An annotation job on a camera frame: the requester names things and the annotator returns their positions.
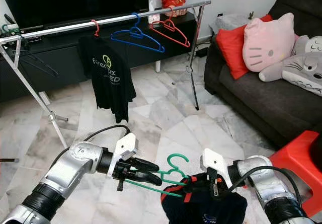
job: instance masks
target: television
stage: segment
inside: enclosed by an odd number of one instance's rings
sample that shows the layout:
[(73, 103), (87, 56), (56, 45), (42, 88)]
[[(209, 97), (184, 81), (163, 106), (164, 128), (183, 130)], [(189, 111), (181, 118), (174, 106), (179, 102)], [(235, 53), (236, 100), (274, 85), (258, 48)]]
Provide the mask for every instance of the television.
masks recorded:
[(21, 29), (51, 28), (148, 10), (148, 0), (6, 0)]

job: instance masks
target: clothes hanger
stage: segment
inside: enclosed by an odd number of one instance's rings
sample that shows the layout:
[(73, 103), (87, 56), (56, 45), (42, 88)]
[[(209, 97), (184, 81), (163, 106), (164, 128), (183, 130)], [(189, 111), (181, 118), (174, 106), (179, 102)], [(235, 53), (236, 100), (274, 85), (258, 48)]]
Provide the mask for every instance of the clothes hanger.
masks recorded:
[[(150, 49), (150, 50), (153, 50), (153, 51), (156, 51), (156, 52), (164, 53), (166, 49), (158, 41), (153, 39), (151, 36), (143, 34), (142, 31), (137, 27), (137, 25), (140, 23), (140, 16), (137, 13), (132, 13), (132, 15), (136, 15), (136, 17), (137, 17), (137, 22), (134, 24), (134, 26), (132, 28), (130, 28), (129, 30), (116, 31), (116, 32), (114, 32), (114, 33), (112, 33), (110, 35), (110, 38), (112, 40), (115, 40), (115, 41), (119, 41), (119, 42), (123, 42), (123, 43), (126, 43), (126, 44), (139, 46), (139, 47), (142, 47), (142, 48), (145, 48), (145, 49)], [(158, 45), (158, 48), (151, 48), (149, 46), (145, 46), (145, 45), (141, 45), (141, 44), (137, 44), (137, 43), (133, 43), (133, 42), (130, 42), (130, 41), (126, 41), (126, 40), (116, 38), (116, 36), (118, 34), (123, 34), (123, 33), (129, 33), (131, 37), (138, 38), (138, 39), (143, 39), (144, 37), (148, 38), (148, 39), (152, 40), (153, 42), (155, 42)]]
[(100, 26), (99, 24), (96, 22), (96, 20), (92, 19), (91, 22), (94, 22), (96, 24), (96, 31), (95, 31), (95, 36), (99, 37), (99, 31), (100, 31)]
[[(150, 29), (152, 29), (153, 31), (157, 32), (158, 34), (161, 34), (162, 36), (164, 36), (164, 37), (166, 37), (166, 38), (168, 38), (168, 39), (171, 39), (172, 41), (174, 41), (174, 42), (176, 42), (176, 43), (178, 43), (178, 44), (181, 44), (181, 45), (183, 45), (183, 46), (185, 46), (185, 47), (189, 48), (189, 47), (190, 47), (190, 42), (189, 42), (189, 40), (187, 39), (187, 37), (185, 36), (185, 34), (184, 34), (184, 33), (182, 33), (182, 31), (181, 31), (180, 29), (178, 29), (178, 28), (175, 26), (175, 23), (171, 20), (171, 18), (173, 17), (173, 13), (174, 13), (174, 11), (173, 11), (173, 9), (172, 9), (171, 7), (169, 7), (169, 8), (170, 8), (170, 9), (171, 9), (171, 11), (172, 11), (171, 16), (170, 16), (168, 19), (166, 19), (165, 21), (154, 21), (154, 22), (152, 22), (151, 24), (149, 24), (149, 28), (150, 28)], [(153, 27), (153, 25), (155, 25), (155, 24), (163, 24), (163, 26), (164, 26), (166, 29), (170, 30), (171, 32), (176, 32), (176, 31), (178, 31), (178, 32), (183, 36), (183, 38), (185, 39), (185, 42), (184, 42), (184, 43), (183, 43), (183, 42), (180, 42), (180, 41), (178, 41), (178, 40), (176, 40), (176, 39), (174, 39), (174, 38), (170, 37), (169, 35), (166, 35), (166, 34), (164, 34), (164, 33), (160, 32), (160, 31), (158, 31), (157, 29), (155, 29), (155, 28)]]
[[(38, 56), (34, 55), (31, 51), (29, 51), (29, 45), (28, 45), (28, 42), (26, 41), (26, 39), (22, 35), (20, 35), (20, 34), (18, 34), (18, 35), (21, 37), (22, 42), (24, 43), (24, 47), (27, 48), (27, 50), (23, 50), (23, 49), (20, 50), (20, 56), (28, 57), (35, 62), (43, 64), (46, 68), (49, 69), (49, 71), (27, 61), (26, 59), (24, 59), (22, 57), (20, 57), (20, 62), (26, 63), (26, 64), (28, 64), (40, 71), (52, 76), (52, 77), (55, 77), (55, 78), (59, 77), (59, 73), (55, 69), (53, 69), (50, 65), (46, 64), (42, 59), (40, 59)], [(12, 50), (12, 55), (15, 55), (15, 54), (16, 54), (16, 50)]]
[[(174, 165), (172, 162), (171, 162), (171, 159), (173, 157), (181, 157), (183, 158), (186, 162), (189, 162), (189, 159), (182, 155), (182, 154), (171, 154), (168, 156), (167, 158), (167, 161), (168, 161), (168, 164), (173, 167), (172, 169), (168, 170), (168, 171), (158, 171), (158, 173), (161, 174), (161, 179), (163, 182), (167, 182), (167, 183), (172, 183), (172, 184), (176, 184), (176, 185), (186, 185), (185, 183), (182, 183), (182, 182), (177, 182), (177, 181), (172, 181), (172, 180), (167, 180), (164, 178), (164, 175), (169, 175), (171, 174), (172, 172), (178, 172), (182, 175), (183, 178), (186, 178), (186, 179), (190, 179), (188, 175), (185, 175), (184, 172), (182, 170), (179, 169), (178, 166)], [(156, 191), (156, 192), (159, 192), (159, 193), (162, 193), (162, 194), (167, 194), (167, 195), (172, 195), (172, 196), (176, 196), (176, 197), (183, 197), (182, 195), (179, 195), (179, 194), (175, 194), (175, 193), (171, 193), (171, 192), (167, 192), (167, 191), (164, 191), (164, 190), (158, 190), (158, 189), (155, 189), (155, 188), (152, 188), (152, 187), (149, 187), (149, 186), (146, 186), (146, 185), (143, 185), (143, 184), (140, 184), (140, 183), (137, 183), (135, 181), (132, 181), (132, 180), (127, 180), (125, 179), (124, 180), (125, 182), (128, 182), (130, 184), (133, 184), (133, 185), (136, 185), (136, 186), (139, 186), (139, 187), (142, 187), (142, 188), (145, 188), (145, 189), (148, 189), (148, 190), (152, 190), (152, 191)]]
[(167, 158), (167, 161), (168, 161), (168, 164), (169, 164), (171, 167), (173, 167), (173, 169), (170, 169), (170, 170), (168, 170), (168, 171), (161, 171), (161, 170), (159, 170), (159, 171), (158, 171), (158, 173), (160, 173), (160, 174), (161, 174), (160, 179), (161, 179), (163, 182), (167, 182), (167, 183), (171, 183), (171, 184), (176, 184), (176, 185), (186, 185), (185, 183), (182, 183), (182, 182), (177, 182), (177, 181), (172, 181), (172, 180), (166, 180), (166, 179), (164, 178), (164, 175), (169, 175), (169, 174), (171, 174), (172, 172), (178, 172), (178, 173), (180, 173), (180, 174), (181, 174), (181, 176), (182, 176), (183, 178), (186, 178), (186, 179), (188, 179), (188, 178), (189, 178), (189, 176), (188, 176), (188, 175), (185, 175), (185, 174), (184, 174), (184, 173), (179, 169), (179, 167), (178, 167), (178, 166), (176, 166), (176, 165), (172, 164), (171, 159), (172, 159), (173, 157), (181, 157), (181, 158), (183, 158), (186, 162), (189, 162), (189, 159), (188, 159), (186, 156), (182, 155), (182, 154), (172, 154), (172, 155), (169, 155), (169, 156), (168, 156), (168, 158)]

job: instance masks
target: rack leg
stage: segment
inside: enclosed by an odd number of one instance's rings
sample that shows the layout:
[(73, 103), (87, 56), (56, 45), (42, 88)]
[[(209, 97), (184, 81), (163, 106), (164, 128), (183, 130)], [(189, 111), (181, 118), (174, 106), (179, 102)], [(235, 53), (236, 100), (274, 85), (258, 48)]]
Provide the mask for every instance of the rack leg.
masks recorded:
[(41, 97), (41, 99), (43, 100), (43, 102), (46, 105), (50, 105), (50, 100), (49, 100), (49, 97), (47, 96), (47, 93), (46, 92), (40, 92), (39, 93), (39, 96)]
[(191, 47), (190, 66), (189, 66), (189, 68), (190, 68), (189, 69), (189, 74), (190, 74), (190, 80), (191, 80), (191, 87), (192, 87), (192, 91), (193, 91), (193, 94), (194, 94), (195, 108), (196, 108), (197, 111), (199, 111), (199, 105), (198, 105), (198, 99), (197, 99), (197, 94), (196, 94), (195, 83), (194, 83), (193, 76), (192, 76), (192, 72), (193, 72), (192, 61), (193, 61), (193, 57), (194, 57), (194, 54), (195, 54), (195, 49), (196, 49), (196, 46), (197, 46), (197, 40), (198, 40), (198, 36), (199, 36), (200, 25), (201, 25), (201, 20), (202, 20), (202, 15), (203, 15), (204, 8), (205, 8), (205, 6), (200, 6), (199, 7), (199, 14), (196, 17), (197, 30), (196, 30), (196, 33), (195, 33), (195, 37), (194, 37), (194, 40), (193, 40), (192, 47)]
[(55, 119), (51, 120), (51, 123), (54, 126), (54, 128), (55, 128), (55, 130), (57, 132), (57, 135), (58, 135), (58, 137), (59, 137), (59, 139), (60, 139), (60, 141), (62, 143), (62, 145), (64, 146), (64, 148), (67, 148), (67, 144), (66, 144), (65, 138), (62, 135), (62, 133), (61, 133), (59, 127), (58, 127), (58, 124), (57, 124), (56, 120)]
[(161, 71), (161, 60), (155, 62), (155, 72), (159, 73)]
[(62, 143), (62, 145), (66, 148), (66, 141), (63, 137), (63, 135), (61, 134), (61, 131), (56, 123), (56, 119), (59, 120), (64, 120), (67, 121), (67, 118), (63, 118), (63, 117), (56, 117), (55, 114), (48, 108), (48, 106), (45, 104), (45, 102), (43, 101), (43, 99), (39, 96), (39, 94), (31, 87), (31, 85), (29, 84), (29, 82), (26, 80), (26, 78), (21, 74), (21, 72), (18, 69), (18, 60), (17, 57), (19, 57), (19, 54), (17, 54), (16, 52), (16, 58), (15, 58), (15, 62), (16, 64), (11, 60), (11, 58), (9, 57), (9, 55), (7, 54), (7, 52), (5, 51), (4, 47), (2, 45), (0, 45), (0, 53), (2, 54), (2, 56), (5, 58), (5, 60), (7, 61), (7, 63), (10, 65), (10, 67), (13, 69), (13, 71), (15, 72), (15, 74), (19, 77), (19, 79), (22, 81), (22, 83), (25, 85), (25, 87), (28, 89), (28, 91), (31, 93), (31, 95), (36, 99), (36, 101), (38, 102), (38, 104), (41, 106), (41, 108), (47, 112), (57, 134), (58, 137), (60, 138), (60, 141)]

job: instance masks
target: sofa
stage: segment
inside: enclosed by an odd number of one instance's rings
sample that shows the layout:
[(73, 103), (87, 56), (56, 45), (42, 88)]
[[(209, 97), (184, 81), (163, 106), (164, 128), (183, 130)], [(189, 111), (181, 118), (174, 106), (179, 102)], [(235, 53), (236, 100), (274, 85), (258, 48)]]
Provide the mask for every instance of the sofa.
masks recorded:
[[(322, 0), (276, 0), (268, 13), (278, 19), (292, 12), (297, 35), (322, 36), (321, 5)], [(322, 97), (285, 80), (262, 82), (256, 72), (234, 80), (215, 36), (204, 82), (208, 92), (221, 96), (277, 148), (305, 130), (322, 132)]]

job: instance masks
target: marble floor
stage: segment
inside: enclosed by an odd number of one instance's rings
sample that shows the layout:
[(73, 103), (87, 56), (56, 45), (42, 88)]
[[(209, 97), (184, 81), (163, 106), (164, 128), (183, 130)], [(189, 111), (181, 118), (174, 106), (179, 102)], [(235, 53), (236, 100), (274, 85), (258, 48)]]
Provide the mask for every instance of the marble floor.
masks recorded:
[[(205, 60), (194, 60), (199, 111), (193, 106), (191, 85), (183, 74), (187, 55), (162, 61), (159, 73), (153, 64), (132, 70), (137, 97), (129, 103), (128, 126), (139, 139), (137, 155), (157, 163), (162, 170), (169, 169), (169, 154), (182, 153), (189, 163), (177, 159), (176, 164), (188, 175), (200, 173), (199, 158), (206, 147), (230, 163), (274, 152), (270, 143), (229, 105), (204, 89)], [(67, 123), (58, 122), (68, 145), (116, 124), (110, 110), (96, 109), (91, 81), (47, 94), (50, 108), (69, 118)], [(122, 134), (122, 129), (113, 129), (95, 136), (92, 142), (112, 151)], [(48, 116), (31, 97), (1, 104), (0, 141), (1, 157), (20, 159), (18, 163), (1, 164), (1, 220), (31, 193), (63, 146)], [(51, 223), (168, 223), (158, 193), (128, 183), (123, 192), (117, 192), (116, 187), (117, 181), (103, 174), (85, 175)], [(253, 191), (238, 191), (248, 200), (244, 223), (269, 223)]]

